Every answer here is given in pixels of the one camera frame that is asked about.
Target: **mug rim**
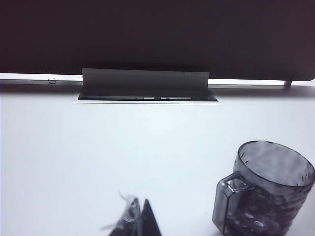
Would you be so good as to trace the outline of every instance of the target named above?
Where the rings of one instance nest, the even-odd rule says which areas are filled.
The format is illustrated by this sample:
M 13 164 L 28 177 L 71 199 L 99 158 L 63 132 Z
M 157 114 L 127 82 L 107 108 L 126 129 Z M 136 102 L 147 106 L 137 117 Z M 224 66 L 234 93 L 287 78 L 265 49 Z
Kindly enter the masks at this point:
M 277 183 L 277 182 L 274 182 L 274 181 L 272 181 L 272 180 L 266 179 L 265 177 L 262 177 L 262 176 L 258 175 L 257 173 L 255 173 L 254 171 L 252 171 L 250 168 L 248 168 L 248 166 L 245 164 L 245 162 L 242 160 L 242 158 L 241 158 L 241 156 L 240 156 L 240 151 L 241 151 L 241 149 L 242 149 L 245 145 L 251 144 L 251 143 L 257 143 L 257 142 L 265 142 L 265 143 L 276 144 L 276 145 L 282 146 L 282 147 L 284 147 L 284 148 L 287 148 L 287 149 L 289 149 L 289 150 L 291 150 L 291 151 L 297 153 L 297 154 L 300 155 L 302 158 L 304 158 L 304 159 L 307 161 L 307 163 L 311 166 L 311 168 L 312 168 L 312 170 L 313 170 L 313 173 L 314 173 L 313 179 L 312 179 L 311 183 L 309 183 L 309 184 L 307 184 L 307 185 L 300 185 L 300 186 L 296 186 L 296 185 L 286 185 L 286 184 L 282 184 L 282 183 Z M 314 166 L 311 164 L 311 162 L 310 162 L 308 159 L 306 159 L 305 156 L 301 155 L 299 152 L 297 152 L 297 151 L 295 151 L 295 150 L 293 150 L 293 149 L 291 149 L 291 148 L 289 148 L 289 147 L 287 147 L 287 146 L 284 146 L 284 145 L 282 145 L 282 144 L 278 144 L 278 143 L 274 143 L 274 142 L 266 141 L 266 140 L 253 140 L 253 141 L 248 141 L 248 142 L 246 142 L 246 143 L 243 143 L 243 144 L 238 148 L 238 150 L 237 150 L 237 158 L 244 164 L 244 166 L 246 167 L 246 169 L 249 170 L 250 172 L 252 172 L 254 175 L 256 175 L 257 177 L 259 177 L 259 178 L 261 178 L 261 179 L 263 179 L 263 180 L 265 180 L 265 181 L 268 181 L 268 182 L 270 182 L 270 183 L 274 183 L 274 184 L 276 184 L 276 185 L 280 185 L 280 186 L 284 186 L 284 187 L 305 188 L 305 187 L 308 187 L 308 186 L 313 186 L 314 183 L 315 183 L 315 168 L 314 168 Z

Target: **black screen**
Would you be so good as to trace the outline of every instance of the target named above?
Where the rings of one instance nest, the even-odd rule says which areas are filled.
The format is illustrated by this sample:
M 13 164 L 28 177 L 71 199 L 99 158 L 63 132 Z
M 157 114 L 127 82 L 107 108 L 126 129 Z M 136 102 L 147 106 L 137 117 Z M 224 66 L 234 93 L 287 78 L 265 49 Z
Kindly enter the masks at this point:
M 312 80 L 315 1 L 1 0 L 0 72 Z

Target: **cup handle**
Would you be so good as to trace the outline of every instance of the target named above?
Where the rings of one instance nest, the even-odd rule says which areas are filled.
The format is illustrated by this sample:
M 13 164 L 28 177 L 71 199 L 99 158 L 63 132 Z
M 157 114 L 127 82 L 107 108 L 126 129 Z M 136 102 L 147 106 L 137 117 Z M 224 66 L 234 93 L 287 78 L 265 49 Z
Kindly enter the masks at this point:
M 212 221 L 222 234 L 225 232 L 225 221 L 230 197 L 234 194 L 253 189 L 255 187 L 248 183 L 239 172 L 234 172 L 219 181 Z

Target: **plastic mug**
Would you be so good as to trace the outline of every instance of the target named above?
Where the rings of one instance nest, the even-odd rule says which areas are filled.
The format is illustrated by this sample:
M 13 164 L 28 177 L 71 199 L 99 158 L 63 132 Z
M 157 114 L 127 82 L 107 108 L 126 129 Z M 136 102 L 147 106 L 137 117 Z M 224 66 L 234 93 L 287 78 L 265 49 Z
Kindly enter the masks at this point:
M 212 221 L 224 236 L 284 236 L 314 182 L 314 167 L 298 152 L 247 142 L 217 185 Z

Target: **desk surface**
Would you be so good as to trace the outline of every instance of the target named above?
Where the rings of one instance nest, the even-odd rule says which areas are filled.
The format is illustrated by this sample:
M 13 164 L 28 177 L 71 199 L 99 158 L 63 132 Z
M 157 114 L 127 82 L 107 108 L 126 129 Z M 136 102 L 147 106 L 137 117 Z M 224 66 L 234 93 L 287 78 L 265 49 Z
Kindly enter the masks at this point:
M 315 87 L 215 92 L 224 104 L 74 104 L 74 90 L 2 89 L 1 235 L 107 235 L 120 190 L 150 200 L 164 236 L 218 236 L 216 184 L 242 143 L 281 143 L 315 164 Z M 313 189 L 287 236 L 312 236 L 314 213 Z

